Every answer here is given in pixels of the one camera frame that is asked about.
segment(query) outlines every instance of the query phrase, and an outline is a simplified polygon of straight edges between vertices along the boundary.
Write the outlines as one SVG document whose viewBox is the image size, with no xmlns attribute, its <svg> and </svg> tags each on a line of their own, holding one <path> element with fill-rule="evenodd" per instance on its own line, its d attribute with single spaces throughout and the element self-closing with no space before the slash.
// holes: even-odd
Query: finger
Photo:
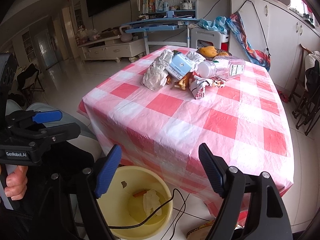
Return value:
<svg viewBox="0 0 320 240">
<path fill-rule="evenodd" d="M 17 196 L 17 195 L 21 194 L 24 187 L 27 185 L 27 182 L 28 182 L 28 179 L 25 178 L 25 180 L 23 181 L 23 183 L 21 183 L 21 185 L 13 186 L 13 187 L 6 187 L 4 189 L 5 195 L 7 197 L 13 197 L 13 196 Z"/>
<path fill-rule="evenodd" d="M 7 186 L 19 186 L 24 181 L 28 171 L 28 166 L 17 166 L 13 173 L 7 176 Z"/>
<path fill-rule="evenodd" d="M 20 200 L 20 199 L 22 199 L 24 197 L 24 194 L 26 193 L 26 190 L 27 190 L 27 186 L 25 186 L 23 188 L 22 192 L 19 195 L 13 196 L 13 197 L 11 197 L 11 199 L 12 200 Z"/>
</svg>

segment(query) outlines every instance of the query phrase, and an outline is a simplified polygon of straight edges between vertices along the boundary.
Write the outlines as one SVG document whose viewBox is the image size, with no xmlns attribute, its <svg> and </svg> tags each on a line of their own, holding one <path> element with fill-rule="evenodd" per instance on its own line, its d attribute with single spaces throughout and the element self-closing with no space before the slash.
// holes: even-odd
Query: screw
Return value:
<svg viewBox="0 0 320 240">
<path fill-rule="evenodd" d="M 270 178 L 270 174 L 267 173 L 266 171 L 264 171 L 264 172 L 262 173 L 262 176 L 263 176 L 264 178 L 266 178 L 266 179 L 269 179 L 269 178 Z"/>
<path fill-rule="evenodd" d="M 91 173 L 91 169 L 90 168 L 84 168 L 83 170 L 82 170 L 82 173 L 83 174 L 90 174 Z"/>
<path fill-rule="evenodd" d="M 57 179 L 59 177 L 58 173 L 54 173 L 51 175 L 51 179 Z"/>
<path fill-rule="evenodd" d="M 229 167 L 229 171 L 232 172 L 232 173 L 237 173 L 238 169 L 235 166 L 230 166 Z"/>
</svg>

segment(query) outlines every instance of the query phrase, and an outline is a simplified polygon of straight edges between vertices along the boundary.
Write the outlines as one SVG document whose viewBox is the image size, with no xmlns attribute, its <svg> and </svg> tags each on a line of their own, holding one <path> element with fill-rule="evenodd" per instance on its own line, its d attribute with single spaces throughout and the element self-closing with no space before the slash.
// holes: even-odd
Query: bottle label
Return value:
<svg viewBox="0 0 320 240">
<path fill-rule="evenodd" d="M 230 76 L 242 74 L 244 72 L 244 65 L 231 65 Z"/>
</svg>

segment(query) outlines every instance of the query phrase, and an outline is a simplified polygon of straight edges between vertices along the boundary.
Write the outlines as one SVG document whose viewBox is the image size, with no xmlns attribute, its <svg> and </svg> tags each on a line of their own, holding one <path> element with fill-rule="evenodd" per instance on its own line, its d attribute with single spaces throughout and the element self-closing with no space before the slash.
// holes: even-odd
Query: red and white tablecloth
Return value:
<svg viewBox="0 0 320 240">
<path fill-rule="evenodd" d="M 268 72 L 246 62 L 242 76 L 227 81 L 224 88 L 206 87 L 205 98 L 198 100 L 189 90 L 170 85 L 154 92 L 141 81 L 163 49 L 195 51 L 165 46 L 120 70 L 82 99 L 78 111 L 90 119 L 102 149 L 108 152 L 113 144 L 120 145 L 122 164 L 154 171 L 201 198 L 214 216 L 222 199 L 199 161 L 203 142 L 243 173 L 268 171 L 283 194 L 293 184 L 293 148 Z M 248 205 L 246 196 L 243 210 Z"/>
</svg>

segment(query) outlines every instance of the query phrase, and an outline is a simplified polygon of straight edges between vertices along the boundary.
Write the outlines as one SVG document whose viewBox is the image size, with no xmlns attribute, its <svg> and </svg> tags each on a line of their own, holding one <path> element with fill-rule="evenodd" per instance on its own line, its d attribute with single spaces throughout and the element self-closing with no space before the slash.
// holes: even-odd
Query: clear plastic bottle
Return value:
<svg viewBox="0 0 320 240">
<path fill-rule="evenodd" d="M 217 56 L 213 61 L 198 65 L 198 73 L 203 78 L 217 77 L 229 80 L 244 73 L 245 61 L 234 56 Z"/>
</svg>

